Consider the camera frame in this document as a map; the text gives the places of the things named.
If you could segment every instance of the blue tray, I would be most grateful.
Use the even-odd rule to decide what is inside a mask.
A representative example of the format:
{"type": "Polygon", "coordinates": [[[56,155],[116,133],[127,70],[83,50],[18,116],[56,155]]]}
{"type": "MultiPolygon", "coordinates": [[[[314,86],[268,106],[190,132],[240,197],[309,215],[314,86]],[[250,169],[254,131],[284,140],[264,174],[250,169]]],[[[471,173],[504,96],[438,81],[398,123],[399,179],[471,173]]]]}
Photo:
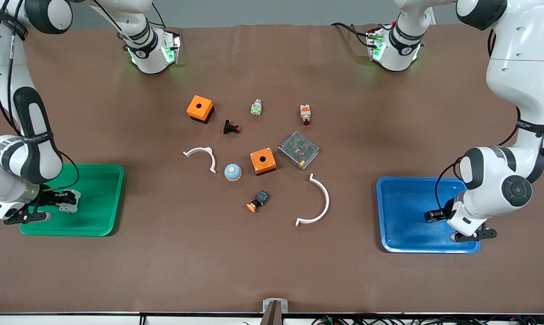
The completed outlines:
{"type": "MultiPolygon", "coordinates": [[[[377,183],[382,246],[394,253],[472,254],[480,242],[454,243],[454,229],[446,221],[426,223],[424,213],[438,209],[434,198],[435,177],[382,177],[377,183]]],[[[456,178],[438,185],[442,205],[466,189],[456,178]]]]}

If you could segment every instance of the white curved plastic part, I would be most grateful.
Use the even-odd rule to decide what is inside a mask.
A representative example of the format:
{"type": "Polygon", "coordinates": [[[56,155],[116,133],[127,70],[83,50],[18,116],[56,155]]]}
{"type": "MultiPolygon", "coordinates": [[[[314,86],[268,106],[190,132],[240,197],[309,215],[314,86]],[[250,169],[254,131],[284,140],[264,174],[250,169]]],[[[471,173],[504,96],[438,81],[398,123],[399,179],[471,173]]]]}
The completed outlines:
{"type": "Polygon", "coordinates": [[[326,211],[328,211],[328,205],[330,205],[330,197],[328,197],[328,191],[326,190],[326,187],[324,187],[324,185],[322,185],[321,182],[313,179],[313,176],[314,176],[314,174],[310,174],[310,181],[312,183],[318,185],[318,187],[320,187],[320,189],[322,190],[322,193],[324,193],[324,198],[326,198],[326,205],[324,206],[324,211],[322,211],[322,213],[319,216],[317,216],[316,218],[313,218],[313,219],[298,218],[296,220],[296,226],[297,227],[301,223],[314,223],[314,222],[317,222],[318,220],[322,219],[322,217],[326,214],[326,211]]]}
{"type": "Polygon", "coordinates": [[[212,148],[210,147],[207,147],[207,148],[194,148],[192,150],[190,150],[189,152],[184,152],[184,154],[186,155],[186,157],[189,157],[189,156],[192,156],[192,154],[194,153],[197,153],[197,152],[207,152],[210,157],[212,157],[212,167],[210,167],[210,171],[212,173],[216,173],[216,158],[214,158],[214,154],[212,154],[212,148]]]}

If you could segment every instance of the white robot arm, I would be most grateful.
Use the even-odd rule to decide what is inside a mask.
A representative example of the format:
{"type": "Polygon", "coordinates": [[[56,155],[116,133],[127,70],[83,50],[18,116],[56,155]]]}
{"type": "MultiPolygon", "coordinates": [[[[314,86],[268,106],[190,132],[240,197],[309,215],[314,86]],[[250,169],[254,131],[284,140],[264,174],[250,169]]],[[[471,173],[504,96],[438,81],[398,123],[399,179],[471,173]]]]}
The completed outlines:
{"type": "MultiPolygon", "coordinates": [[[[418,10],[411,12],[402,9],[394,31],[422,35],[427,27],[422,8],[435,1],[396,2],[418,2],[421,6],[414,5],[418,10]],[[404,19],[413,24],[401,23],[404,19]]],[[[487,68],[487,84],[494,94],[513,103],[519,115],[515,144],[468,150],[460,161],[466,190],[444,208],[425,214],[428,222],[446,219],[457,231],[451,239],[462,242],[494,238],[496,231],[484,228],[484,222],[525,206],[532,197],[530,184],[544,171],[544,0],[458,0],[457,16],[472,27],[494,29],[496,42],[487,68]]],[[[394,50],[398,46],[392,40],[397,35],[382,37],[382,42],[376,39],[383,50],[377,48],[371,53],[390,70],[404,70],[413,60],[399,55],[402,50],[394,50]]],[[[414,50],[418,42],[420,39],[412,43],[414,50]]],[[[403,43],[410,46],[406,37],[403,43]]]]}
{"type": "MultiPolygon", "coordinates": [[[[98,12],[112,21],[138,68],[153,74],[175,62],[179,37],[151,28],[143,12],[150,0],[95,0],[98,12]]],[[[68,0],[0,1],[0,108],[18,136],[0,136],[0,218],[6,224],[47,220],[49,214],[27,206],[74,204],[72,191],[56,193],[44,185],[62,169],[47,112],[29,76],[23,48],[27,28],[59,34],[72,23],[68,0]]]]}

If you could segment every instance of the plastic tray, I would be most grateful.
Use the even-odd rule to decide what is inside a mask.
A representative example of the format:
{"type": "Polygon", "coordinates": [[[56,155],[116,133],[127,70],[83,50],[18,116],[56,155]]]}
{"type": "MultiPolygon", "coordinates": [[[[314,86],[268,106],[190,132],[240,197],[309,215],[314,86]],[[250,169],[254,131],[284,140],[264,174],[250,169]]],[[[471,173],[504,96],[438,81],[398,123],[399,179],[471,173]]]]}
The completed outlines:
{"type": "MultiPolygon", "coordinates": [[[[22,224],[20,231],[25,235],[53,236],[105,236],[115,223],[124,169],[119,165],[78,164],[80,180],[71,187],[82,193],[75,214],[60,212],[57,206],[45,206],[39,211],[51,212],[50,220],[22,224]]],[[[65,186],[76,180],[76,169],[65,164],[56,179],[48,182],[50,187],[65,186]]]]}
{"type": "MultiPolygon", "coordinates": [[[[394,253],[472,254],[480,242],[454,243],[454,229],[442,220],[426,223],[424,213],[438,209],[434,198],[435,177],[382,177],[377,183],[382,246],[394,253]]],[[[456,178],[438,185],[441,204],[466,189],[456,178]]]]}

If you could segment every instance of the gray floor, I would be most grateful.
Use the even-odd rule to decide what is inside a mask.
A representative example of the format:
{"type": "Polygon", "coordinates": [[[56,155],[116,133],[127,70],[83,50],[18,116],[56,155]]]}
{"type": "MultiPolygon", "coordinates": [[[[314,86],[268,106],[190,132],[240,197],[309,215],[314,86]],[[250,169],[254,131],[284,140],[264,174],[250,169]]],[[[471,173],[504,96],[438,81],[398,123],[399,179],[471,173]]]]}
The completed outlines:
{"type": "MultiPolygon", "coordinates": [[[[229,27],[235,25],[330,25],[388,23],[398,16],[392,0],[155,0],[168,26],[229,27]]],[[[72,4],[72,28],[112,28],[83,4],[72,4]]],[[[460,24],[454,4],[434,8],[438,24],[460,24]]],[[[146,13],[159,22],[154,10],[146,13]]]]}

